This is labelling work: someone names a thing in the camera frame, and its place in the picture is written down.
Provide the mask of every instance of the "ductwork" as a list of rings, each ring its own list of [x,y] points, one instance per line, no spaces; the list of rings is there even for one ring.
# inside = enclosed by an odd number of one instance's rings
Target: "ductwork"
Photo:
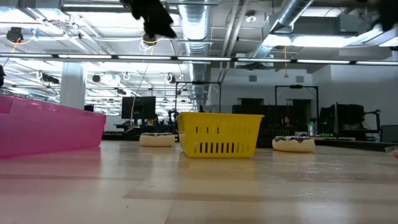
[[[285,0],[281,5],[281,10],[278,12],[276,18],[270,16],[267,18],[265,26],[263,27],[264,40],[257,48],[251,57],[264,58],[269,55],[275,46],[265,45],[264,42],[267,36],[277,29],[286,27],[288,32],[293,31],[293,25],[303,12],[310,7],[314,0]]]
[[[178,5],[178,9],[182,17],[184,38],[187,40],[207,40],[210,30],[210,6],[187,4]],[[207,56],[209,47],[206,43],[186,43],[187,54],[189,56]],[[210,69],[210,64],[192,62],[190,64],[191,81],[210,81]],[[208,85],[194,85],[194,97],[204,100],[206,96],[204,89],[208,90]],[[203,105],[203,102],[197,100],[197,104]]]

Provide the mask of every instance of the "pink plastic tub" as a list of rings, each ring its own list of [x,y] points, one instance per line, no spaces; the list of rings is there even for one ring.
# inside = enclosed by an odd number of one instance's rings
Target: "pink plastic tub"
[[[0,157],[99,146],[103,114],[0,95]]]

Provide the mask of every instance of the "yellow basket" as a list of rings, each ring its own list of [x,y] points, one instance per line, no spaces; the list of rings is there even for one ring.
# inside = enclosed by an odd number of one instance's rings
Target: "yellow basket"
[[[256,150],[262,115],[180,113],[181,148],[188,157],[250,158]]]

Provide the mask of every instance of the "monitor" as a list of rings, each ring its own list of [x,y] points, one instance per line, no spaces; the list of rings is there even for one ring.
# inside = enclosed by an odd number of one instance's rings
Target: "monitor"
[[[123,97],[122,119],[131,119],[134,97]],[[156,96],[136,97],[133,119],[156,119]]]

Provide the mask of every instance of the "white donut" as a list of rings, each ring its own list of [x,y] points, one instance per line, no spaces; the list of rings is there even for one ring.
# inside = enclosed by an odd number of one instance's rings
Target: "white donut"
[[[175,144],[175,137],[171,133],[142,133],[139,144],[145,147],[171,147]]]
[[[313,152],[315,141],[308,137],[278,136],[272,140],[272,147],[282,152]]]

